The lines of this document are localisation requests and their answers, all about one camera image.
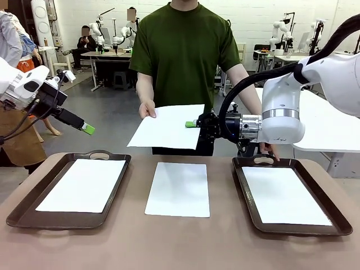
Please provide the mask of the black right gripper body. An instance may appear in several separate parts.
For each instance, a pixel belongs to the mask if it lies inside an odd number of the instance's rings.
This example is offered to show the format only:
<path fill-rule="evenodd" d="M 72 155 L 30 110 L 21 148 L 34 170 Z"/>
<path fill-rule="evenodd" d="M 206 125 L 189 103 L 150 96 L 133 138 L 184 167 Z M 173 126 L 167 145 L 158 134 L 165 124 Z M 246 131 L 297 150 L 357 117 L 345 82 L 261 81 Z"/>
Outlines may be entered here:
<path fill-rule="evenodd" d="M 241 114 L 237 111 L 228 111 L 226 113 L 226 126 L 234 140 L 241 138 L 241 120 Z M 219 118 L 213 112 L 201 114 L 196 120 L 196 126 L 200 128 L 200 139 L 202 140 L 225 138 L 219 125 Z"/>

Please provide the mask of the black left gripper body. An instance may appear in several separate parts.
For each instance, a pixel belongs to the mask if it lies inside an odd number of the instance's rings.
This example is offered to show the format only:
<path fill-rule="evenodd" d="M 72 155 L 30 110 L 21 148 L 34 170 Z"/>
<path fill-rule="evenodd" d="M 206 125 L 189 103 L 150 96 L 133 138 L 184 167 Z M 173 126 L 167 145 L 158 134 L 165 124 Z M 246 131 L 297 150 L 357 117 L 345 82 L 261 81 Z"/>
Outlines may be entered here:
<path fill-rule="evenodd" d="M 57 120 L 69 120 L 69 111 L 61 108 L 67 95 L 60 91 L 62 84 L 54 87 L 43 84 L 38 90 L 34 101 L 28 106 L 30 115 L 45 119 L 52 115 Z"/>

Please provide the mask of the person's right hand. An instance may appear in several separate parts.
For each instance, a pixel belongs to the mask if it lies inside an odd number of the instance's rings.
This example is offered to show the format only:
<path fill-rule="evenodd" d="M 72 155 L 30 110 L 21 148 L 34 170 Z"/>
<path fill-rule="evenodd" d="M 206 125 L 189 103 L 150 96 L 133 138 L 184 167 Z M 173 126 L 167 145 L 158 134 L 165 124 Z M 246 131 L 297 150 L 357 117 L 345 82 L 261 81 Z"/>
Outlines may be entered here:
<path fill-rule="evenodd" d="M 144 119 L 146 117 L 152 117 L 156 118 L 156 112 L 155 112 L 155 104 L 153 100 L 146 100 L 142 101 L 139 106 L 139 115 L 141 119 Z"/>

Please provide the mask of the person's left hand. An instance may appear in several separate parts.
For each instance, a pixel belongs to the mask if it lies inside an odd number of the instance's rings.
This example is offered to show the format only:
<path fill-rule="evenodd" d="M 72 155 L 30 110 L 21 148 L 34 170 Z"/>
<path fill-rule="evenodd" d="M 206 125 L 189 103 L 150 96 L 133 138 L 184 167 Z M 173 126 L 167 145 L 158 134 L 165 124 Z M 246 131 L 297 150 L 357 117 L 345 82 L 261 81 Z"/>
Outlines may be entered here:
<path fill-rule="evenodd" d="M 276 145 L 261 142 L 259 144 L 259 149 L 262 154 L 273 155 L 277 161 L 280 160 Z"/>

